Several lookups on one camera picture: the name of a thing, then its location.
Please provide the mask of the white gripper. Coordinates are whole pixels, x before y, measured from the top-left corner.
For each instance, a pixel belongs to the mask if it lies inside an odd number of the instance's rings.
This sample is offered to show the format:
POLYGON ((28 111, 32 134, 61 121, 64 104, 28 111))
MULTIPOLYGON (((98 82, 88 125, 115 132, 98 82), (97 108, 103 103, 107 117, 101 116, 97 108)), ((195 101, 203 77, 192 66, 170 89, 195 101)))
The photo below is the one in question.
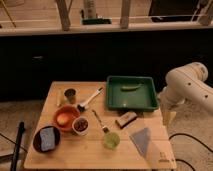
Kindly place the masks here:
POLYGON ((163 124, 168 126, 176 116, 176 111, 172 110, 172 107, 166 102, 161 102, 161 112, 163 117, 163 124))

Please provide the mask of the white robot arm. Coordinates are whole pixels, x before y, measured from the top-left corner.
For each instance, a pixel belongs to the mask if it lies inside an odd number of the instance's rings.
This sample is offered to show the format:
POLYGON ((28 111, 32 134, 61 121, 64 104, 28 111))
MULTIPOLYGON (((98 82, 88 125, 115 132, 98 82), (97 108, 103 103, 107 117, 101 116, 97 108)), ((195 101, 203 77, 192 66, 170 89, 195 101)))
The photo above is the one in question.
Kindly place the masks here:
POLYGON ((213 115, 213 87, 205 84, 207 67, 200 62, 192 62, 170 70, 166 76, 166 86, 159 93, 163 124, 168 126, 176 112, 175 106, 191 100, 213 115))

